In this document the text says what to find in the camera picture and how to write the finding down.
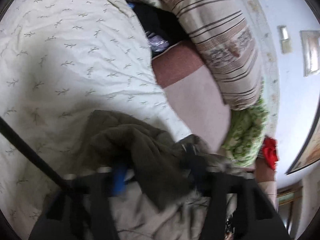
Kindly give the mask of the olive green quilted jacket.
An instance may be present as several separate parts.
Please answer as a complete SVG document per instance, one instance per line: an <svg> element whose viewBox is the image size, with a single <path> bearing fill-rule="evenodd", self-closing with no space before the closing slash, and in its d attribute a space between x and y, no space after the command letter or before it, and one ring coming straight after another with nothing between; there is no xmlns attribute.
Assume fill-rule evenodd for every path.
<svg viewBox="0 0 320 240"><path fill-rule="evenodd" d="M123 168L133 176L120 193L112 195L111 213L120 239L198 239L209 198L195 189L187 158L191 144L213 174L239 178L249 175L234 168L227 158L211 154L196 135L174 141L164 130L130 115L94 111L82 141L82 168Z"/></svg>

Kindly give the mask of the green patterned cloth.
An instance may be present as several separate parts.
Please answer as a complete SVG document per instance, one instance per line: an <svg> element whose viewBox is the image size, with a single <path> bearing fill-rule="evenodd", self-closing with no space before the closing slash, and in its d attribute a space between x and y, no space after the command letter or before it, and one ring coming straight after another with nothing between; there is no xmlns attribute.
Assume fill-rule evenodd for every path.
<svg viewBox="0 0 320 240"><path fill-rule="evenodd" d="M251 107L231 111L231 125L222 148L237 167L253 164L263 144L268 110L262 97Z"/></svg>

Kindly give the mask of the red cloth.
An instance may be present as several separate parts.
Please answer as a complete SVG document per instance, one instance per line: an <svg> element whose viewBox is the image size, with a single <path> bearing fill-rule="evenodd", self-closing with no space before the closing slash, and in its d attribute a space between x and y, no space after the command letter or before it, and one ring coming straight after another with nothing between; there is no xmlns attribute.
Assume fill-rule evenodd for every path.
<svg viewBox="0 0 320 240"><path fill-rule="evenodd" d="M276 164L279 160L277 155L277 141L271 137L266 137L261 152L268 167L275 171Z"/></svg>

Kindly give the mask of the pink blanket with red band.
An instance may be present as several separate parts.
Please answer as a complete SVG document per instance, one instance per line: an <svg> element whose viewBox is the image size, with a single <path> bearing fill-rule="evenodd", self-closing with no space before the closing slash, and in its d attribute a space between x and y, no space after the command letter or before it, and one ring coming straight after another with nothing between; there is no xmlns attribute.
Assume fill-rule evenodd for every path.
<svg viewBox="0 0 320 240"><path fill-rule="evenodd" d="M174 111L211 152L220 153L231 110L193 44L180 42L170 47L152 59L152 68Z"/></svg>

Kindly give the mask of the white leaf-print duvet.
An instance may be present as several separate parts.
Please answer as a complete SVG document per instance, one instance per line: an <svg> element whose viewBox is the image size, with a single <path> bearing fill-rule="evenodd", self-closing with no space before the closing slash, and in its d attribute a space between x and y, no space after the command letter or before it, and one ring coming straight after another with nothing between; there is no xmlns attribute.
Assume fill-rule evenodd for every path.
<svg viewBox="0 0 320 240"><path fill-rule="evenodd" d="M125 0L14 0L1 20L3 120L64 175L95 110L134 116L175 141L190 134Z"/></svg>

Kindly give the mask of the purple plastic bag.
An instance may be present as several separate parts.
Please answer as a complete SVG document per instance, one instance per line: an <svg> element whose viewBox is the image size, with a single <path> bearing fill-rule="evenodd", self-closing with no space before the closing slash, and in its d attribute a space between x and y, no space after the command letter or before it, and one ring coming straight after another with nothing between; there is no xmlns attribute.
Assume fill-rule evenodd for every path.
<svg viewBox="0 0 320 240"><path fill-rule="evenodd" d="M146 36L149 47L153 53L161 53L169 47L169 42L155 33L148 31Z"/></svg>

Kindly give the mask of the black garment pile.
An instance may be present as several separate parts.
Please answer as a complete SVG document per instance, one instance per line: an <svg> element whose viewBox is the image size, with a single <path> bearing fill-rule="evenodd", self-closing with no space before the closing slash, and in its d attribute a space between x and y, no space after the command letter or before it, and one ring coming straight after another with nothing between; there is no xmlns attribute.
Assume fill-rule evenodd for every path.
<svg viewBox="0 0 320 240"><path fill-rule="evenodd" d="M128 5L137 15L145 34L149 31L161 36L169 42L168 48L182 41L190 40L188 34L172 12L158 9L142 2L129 2ZM161 54L153 53L152 51L151 53L152 57Z"/></svg>

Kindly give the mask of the striped floral beige pillow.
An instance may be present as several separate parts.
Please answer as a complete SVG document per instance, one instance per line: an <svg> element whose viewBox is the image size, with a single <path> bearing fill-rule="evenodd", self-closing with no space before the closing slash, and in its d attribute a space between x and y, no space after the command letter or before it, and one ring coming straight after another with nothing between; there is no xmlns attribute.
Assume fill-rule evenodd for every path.
<svg viewBox="0 0 320 240"><path fill-rule="evenodd" d="M236 0L162 0L177 17L217 82L223 100L240 111L259 99L262 62Z"/></svg>

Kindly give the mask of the wall light switch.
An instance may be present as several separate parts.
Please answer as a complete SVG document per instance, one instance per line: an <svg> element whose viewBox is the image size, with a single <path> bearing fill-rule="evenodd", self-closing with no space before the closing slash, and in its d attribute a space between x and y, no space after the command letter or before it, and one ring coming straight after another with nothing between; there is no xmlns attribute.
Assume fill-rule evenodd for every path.
<svg viewBox="0 0 320 240"><path fill-rule="evenodd" d="M287 30L287 26L279 25L278 31L280 36L281 52L283 54L291 53L292 52L291 38Z"/></svg>

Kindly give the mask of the framed wall picture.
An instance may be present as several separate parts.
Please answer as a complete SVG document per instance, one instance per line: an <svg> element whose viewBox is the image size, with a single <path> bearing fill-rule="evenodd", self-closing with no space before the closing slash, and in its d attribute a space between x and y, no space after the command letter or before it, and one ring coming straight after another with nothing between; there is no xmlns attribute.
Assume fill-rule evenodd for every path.
<svg viewBox="0 0 320 240"><path fill-rule="evenodd" d="M319 31L300 32L304 58L304 76L319 74Z"/></svg>

